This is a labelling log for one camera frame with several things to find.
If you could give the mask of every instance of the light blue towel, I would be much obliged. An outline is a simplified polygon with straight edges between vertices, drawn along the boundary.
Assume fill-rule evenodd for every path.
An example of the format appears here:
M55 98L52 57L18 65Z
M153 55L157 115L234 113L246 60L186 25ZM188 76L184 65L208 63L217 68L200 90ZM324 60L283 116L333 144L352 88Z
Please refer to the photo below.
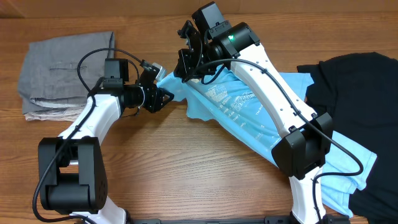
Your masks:
M287 84L303 100L307 87L313 83L310 74L281 73ZM272 148L280 137L268 112L262 107L253 92L231 71L224 68L219 77L209 85L199 80L182 83L170 74L159 82L158 87L174 94L174 101L187 99L189 118L204 121L217 120L222 127L249 146L252 150L275 164ZM355 189L366 186L366 178L376 160L376 155L340 133L333 132L336 142L351 151L364 165L364 172L356 177L322 177L322 201L325 205L345 215L353 216L348 208L349 195ZM356 172L358 165L334 145L326 155L324 172Z

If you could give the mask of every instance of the gray cloth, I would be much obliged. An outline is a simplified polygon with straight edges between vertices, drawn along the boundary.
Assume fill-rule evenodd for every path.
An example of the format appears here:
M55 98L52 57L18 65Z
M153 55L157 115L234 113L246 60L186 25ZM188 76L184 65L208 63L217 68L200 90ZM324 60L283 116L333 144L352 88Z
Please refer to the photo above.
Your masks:
M113 32L30 43L18 82L22 113L84 106L88 92L77 77L78 62L88 52L104 47L114 47ZM113 54L97 52L83 62L81 75L90 88L104 75L105 58L113 58Z

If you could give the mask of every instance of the black fabric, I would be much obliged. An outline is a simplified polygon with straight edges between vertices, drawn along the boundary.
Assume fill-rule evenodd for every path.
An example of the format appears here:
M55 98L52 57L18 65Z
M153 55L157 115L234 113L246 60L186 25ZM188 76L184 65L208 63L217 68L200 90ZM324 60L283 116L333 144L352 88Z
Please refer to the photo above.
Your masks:
M311 73L307 103L328 112L334 129L377 154L364 190L349 198L354 214L374 223L398 220L398 61L378 53L350 54L302 65Z

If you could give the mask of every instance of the wooden surface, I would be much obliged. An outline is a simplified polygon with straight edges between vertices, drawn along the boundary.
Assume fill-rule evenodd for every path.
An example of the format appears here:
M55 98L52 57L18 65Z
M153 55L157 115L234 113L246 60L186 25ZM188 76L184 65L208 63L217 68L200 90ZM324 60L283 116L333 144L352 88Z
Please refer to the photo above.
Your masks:
M258 14L247 22L281 72L352 52L398 58L398 13ZM0 223L39 223L31 210L37 145L70 123L25 121L17 80L28 43L113 30L116 46L172 71L188 16L0 20ZM215 121L188 119L186 103L122 118L102 145L109 196L134 218L260 218L287 215L289 181ZM47 217L54 212L41 211ZM355 223L366 223L355 217Z
M191 15L212 0L0 0L0 17ZM223 14L397 12L396 0L214 0ZM1 4L8 5L4 12Z

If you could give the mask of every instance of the folded cloth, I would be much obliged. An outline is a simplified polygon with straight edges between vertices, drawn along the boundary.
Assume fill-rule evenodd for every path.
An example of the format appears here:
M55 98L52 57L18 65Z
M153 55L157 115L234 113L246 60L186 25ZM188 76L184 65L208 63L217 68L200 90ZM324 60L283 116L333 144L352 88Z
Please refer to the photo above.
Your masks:
M80 59L88 52L114 47L113 32L72 35L29 44L18 92L22 98L22 113L27 119L73 118L86 103L87 90L77 77ZM104 60L113 57L113 51L90 55L81 65L81 75L92 88L103 76Z
M313 83L310 74L281 73L282 78L301 98ZM212 79L205 77L205 82ZM187 116L204 121L217 120L222 127L240 141L276 166L271 150L280 141L276 127L254 93L231 71L224 68L219 77L209 85L199 80L182 83L170 74L157 84L174 94L175 101L187 99ZM364 172L356 177L322 177L322 200L327 206L345 215L353 216L348 208L348 196L355 189L366 186L366 178L376 160L376 155L358 143L333 132L335 141L351 151L364 165ZM358 165L334 145L326 155L324 172L356 172Z

